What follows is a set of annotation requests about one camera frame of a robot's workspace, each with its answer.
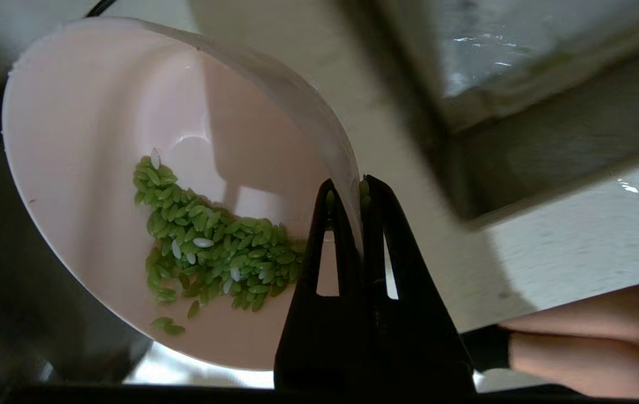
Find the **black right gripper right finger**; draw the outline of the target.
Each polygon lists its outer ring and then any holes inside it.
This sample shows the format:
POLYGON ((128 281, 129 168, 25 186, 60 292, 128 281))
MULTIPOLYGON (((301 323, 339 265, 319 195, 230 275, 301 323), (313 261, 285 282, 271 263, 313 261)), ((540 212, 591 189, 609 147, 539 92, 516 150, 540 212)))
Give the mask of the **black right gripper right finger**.
POLYGON ((362 277, 381 376, 402 393, 475 393, 470 356, 396 194, 364 181, 362 277))

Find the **bare person hand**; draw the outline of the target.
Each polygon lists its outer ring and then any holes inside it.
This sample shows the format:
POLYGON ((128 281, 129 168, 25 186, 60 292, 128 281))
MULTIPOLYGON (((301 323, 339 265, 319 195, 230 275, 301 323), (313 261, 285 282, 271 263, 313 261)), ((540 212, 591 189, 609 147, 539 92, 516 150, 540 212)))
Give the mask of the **bare person hand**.
POLYGON ((510 368, 594 397, 639 398, 639 286, 504 320, 510 368))

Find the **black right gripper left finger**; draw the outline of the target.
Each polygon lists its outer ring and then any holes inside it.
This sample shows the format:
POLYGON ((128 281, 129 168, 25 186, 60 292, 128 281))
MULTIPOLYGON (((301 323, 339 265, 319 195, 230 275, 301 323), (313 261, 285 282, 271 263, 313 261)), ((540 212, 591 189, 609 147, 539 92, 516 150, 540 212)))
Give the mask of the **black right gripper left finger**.
POLYGON ((303 268, 274 361, 274 386, 286 392, 360 392, 371 386, 369 322, 362 266, 348 215, 332 181, 317 194, 303 268), (338 296, 317 292, 324 235, 334 233, 338 296))

